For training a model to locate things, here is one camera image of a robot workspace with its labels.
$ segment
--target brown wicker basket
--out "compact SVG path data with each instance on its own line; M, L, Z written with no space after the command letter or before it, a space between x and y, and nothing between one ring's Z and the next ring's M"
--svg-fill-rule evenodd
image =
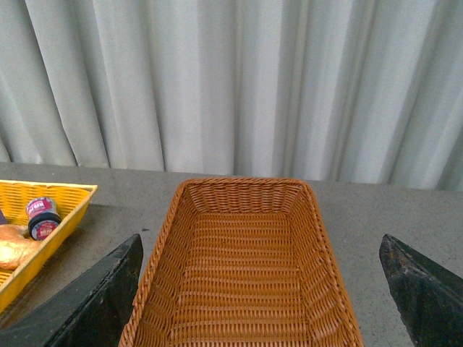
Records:
M312 189L181 184L119 346L362 346Z

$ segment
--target bread roll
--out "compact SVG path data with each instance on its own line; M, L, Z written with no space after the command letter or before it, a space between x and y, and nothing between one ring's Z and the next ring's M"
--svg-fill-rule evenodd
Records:
M26 239L23 228L12 224L0 226L0 267L14 270L41 245L39 241Z

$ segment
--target white curtain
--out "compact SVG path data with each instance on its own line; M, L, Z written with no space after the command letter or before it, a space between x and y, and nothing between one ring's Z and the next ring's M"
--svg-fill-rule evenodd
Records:
M0 160L463 190L463 1L0 1Z

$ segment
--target yellow basket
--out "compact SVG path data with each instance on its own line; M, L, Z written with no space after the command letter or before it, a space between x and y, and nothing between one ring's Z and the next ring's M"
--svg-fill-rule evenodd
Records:
M0 180L0 208L11 224L27 225L26 204L36 197L56 201L59 226L42 241L38 251L15 271L0 269L0 312L2 312L38 274L47 259L75 230L82 220L98 186Z

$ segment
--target countertop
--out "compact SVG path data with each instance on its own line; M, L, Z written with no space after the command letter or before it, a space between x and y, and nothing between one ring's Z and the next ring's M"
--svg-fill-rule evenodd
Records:
M0 327L24 316L134 233L143 240L142 273L171 197L204 175L0 163L0 179L97 184L79 228L20 294ZM463 276L463 192L309 181L366 346L413 346L378 257L384 234Z

